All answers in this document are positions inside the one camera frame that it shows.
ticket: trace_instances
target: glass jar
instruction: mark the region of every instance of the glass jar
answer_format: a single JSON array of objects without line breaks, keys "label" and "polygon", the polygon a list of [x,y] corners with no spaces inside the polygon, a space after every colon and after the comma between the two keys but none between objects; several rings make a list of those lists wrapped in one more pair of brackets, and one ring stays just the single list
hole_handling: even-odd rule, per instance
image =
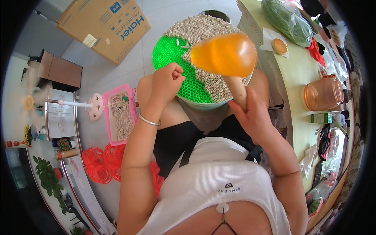
[{"label": "glass jar", "polygon": [[333,78],[320,79],[304,87],[304,101],[311,111],[325,111],[343,101],[341,83]]}]

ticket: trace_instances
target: white pole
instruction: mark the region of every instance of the white pole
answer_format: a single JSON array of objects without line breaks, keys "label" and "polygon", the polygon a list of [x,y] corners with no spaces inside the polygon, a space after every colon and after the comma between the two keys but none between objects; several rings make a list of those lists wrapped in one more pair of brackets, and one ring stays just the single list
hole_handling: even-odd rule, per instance
[{"label": "white pole", "polygon": [[69,101],[64,101],[64,100],[59,100],[59,105],[70,105],[70,106],[91,108],[91,104],[84,104],[84,103],[78,103],[78,102],[69,102]]}]

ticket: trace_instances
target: black cord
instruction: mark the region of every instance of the black cord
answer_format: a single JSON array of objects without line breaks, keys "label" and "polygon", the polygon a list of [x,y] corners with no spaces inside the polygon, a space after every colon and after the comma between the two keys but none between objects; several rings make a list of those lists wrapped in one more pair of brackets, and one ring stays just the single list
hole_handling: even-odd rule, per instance
[{"label": "black cord", "polygon": [[214,232],[212,232],[212,234],[211,235],[213,235],[218,229],[219,229],[219,227],[221,227],[221,225],[223,225],[223,224],[227,224],[227,226],[231,229],[231,231],[235,234],[235,235],[238,235],[232,228],[231,228],[231,226],[229,225],[229,223],[227,223],[227,222],[225,222],[225,221],[223,221],[215,230],[214,230]]},{"label": "black cord", "polygon": [[[224,216],[224,208],[222,207],[222,216]],[[218,227],[214,230],[214,232],[212,232],[212,234],[211,235],[213,235],[218,229],[219,229],[219,227],[221,227],[221,225],[223,225],[223,224],[226,224],[230,229],[231,229],[231,231],[235,234],[235,235],[238,235],[232,228],[231,228],[231,226],[229,225],[229,223],[227,223],[226,222],[226,218],[224,218],[223,219],[223,222],[220,224],[220,225],[218,225]]]}]

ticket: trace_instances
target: pastry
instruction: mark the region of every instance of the pastry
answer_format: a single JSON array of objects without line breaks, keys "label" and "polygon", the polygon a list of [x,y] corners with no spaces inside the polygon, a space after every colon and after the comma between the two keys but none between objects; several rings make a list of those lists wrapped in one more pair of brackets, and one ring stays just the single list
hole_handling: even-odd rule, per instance
[{"label": "pastry", "polygon": [[271,45],[277,54],[283,56],[287,53],[287,46],[281,39],[275,38]]}]

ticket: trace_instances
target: green beans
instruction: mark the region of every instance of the green beans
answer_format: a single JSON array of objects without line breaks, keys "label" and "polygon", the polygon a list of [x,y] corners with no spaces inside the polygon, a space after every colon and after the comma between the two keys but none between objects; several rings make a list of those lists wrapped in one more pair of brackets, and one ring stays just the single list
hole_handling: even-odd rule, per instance
[{"label": "green beans", "polygon": [[311,27],[297,7],[286,4],[279,0],[262,0],[261,7],[267,21],[280,33],[301,47],[309,47],[312,42]]}]

